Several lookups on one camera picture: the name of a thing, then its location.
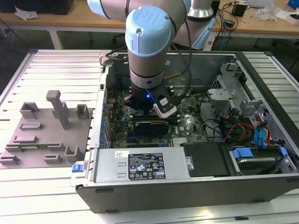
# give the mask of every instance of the robot arm logo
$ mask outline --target robot arm logo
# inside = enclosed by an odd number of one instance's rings
[[[148,9],[143,9],[140,11],[139,15],[137,16],[137,19],[141,22],[147,22],[151,25],[154,25],[159,17],[160,14],[158,14],[157,12],[153,12]]]

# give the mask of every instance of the wooden table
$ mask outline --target wooden table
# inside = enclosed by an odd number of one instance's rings
[[[232,0],[221,0],[222,6]],[[289,10],[288,0],[276,0],[277,7]],[[256,18],[256,9],[247,9],[243,17],[238,17],[239,25],[231,36],[238,37],[255,37],[255,38],[277,38],[277,39],[299,39],[299,27],[291,25],[285,20],[277,18],[275,21],[259,21]],[[86,31],[86,32],[125,32],[125,23],[116,20],[109,20],[94,14],[86,0],[75,0],[73,9],[68,15],[39,14],[40,18],[24,21],[15,14],[0,13],[0,18],[6,22],[12,29],[29,29],[29,30],[47,30],[53,41],[55,49],[63,49],[57,31]],[[232,19],[227,13],[224,13],[226,19]],[[204,50],[211,50],[214,38],[217,36],[220,26],[220,19],[217,16],[209,41]],[[5,36],[5,25],[0,24],[2,36]]]
[[[232,0],[221,0],[220,9],[228,2],[232,2]],[[288,7],[287,3],[288,0],[275,0],[276,7],[289,12],[294,11]],[[225,10],[231,13],[232,9],[233,7],[228,7]],[[280,18],[276,18],[274,21],[259,21],[256,18],[256,12],[257,9],[249,8],[245,11],[243,17],[237,17],[239,24],[237,29],[231,33],[231,36],[254,37],[257,38],[257,41],[259,40],[258,38],[299,39],[299,26],[292,25]],[[235,18],[226,12],[224,12],[224,18],[235,21]],[[214,25],[204,50],[211,50],[213,45],[208,45],[208,43],[213,43],[219,33],[221,24],[219,16],[216,17],[216,20],[217,22]]]
[[[125,23],[109,20],[93,13],[87,0],[75,0],[67,15],[38,14],[38,19],[22,20],[14,13],[0,13],[0,18],[12,29],[47,30],[55,49],[63,49],[57,31],[115,32],[124,33]],[[4,24],[0,24],[0,35],[6,37]]]

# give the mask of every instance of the blue tab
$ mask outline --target blue tab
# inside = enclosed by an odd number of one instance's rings
[[[283,157],[286,157],[288,155],[288,152],[286,151],[285,147],[281,147],[280,152],[282,153]]]
[[[253,157],[253,154],[251,152],[250,148],[236,148],[233,151],[233,154],[235,158],[245,158],[245,157]]]
[[[83,164],[74,164],[71,167],[71,171],[73,173],[79,173],[79,172],[83,172],[83,168],[84,168]]]
[[[236,150],[236,149],[233,150],[233,154],[236,159],[238,159],[240,157],[240,154],[239,154],[238,150]]]

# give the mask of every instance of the table leg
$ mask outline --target table leg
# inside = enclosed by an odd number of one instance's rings
[[[3,28],[0,28],[0,37],[2,39],[6,39],[7,38],[7,34],[5,32],[5,29],[3,29]]]
[[[256,47],[260,40],[261,40],[261,38],[256,38],[256,39],[254,40],[254,42],[252,43],[252,46],[253,46],[253,47]]]
[[[55,48],[56,50],[61,50],[61,49],[63,49],[64,47],[63,47],[63,45],[62,45],[61,39],[60,39],[59,36],[58,36],[57,31],[55,31],[55,30],[48,30],[48,32],[50,33],[50,36],[51,36],[51,39],[52,39],[54,48]]]
[[[93,33],[92,32],[88,32],[88,36],[89,36],[89,41],[93,42]]]
[[[210,33],[210,35],[205,43],[205,46],[203,48],[203,51],[211,51],[212,50],[216,36],[217,36],[217,32]]]

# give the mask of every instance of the light blue robot joint cap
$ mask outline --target light blue robot joint cap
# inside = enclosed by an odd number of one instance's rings
[[[140,57],[152,57],[163,51],[171,39],[169,15],[155,6],[133,10],[126,21],[126,44]]]

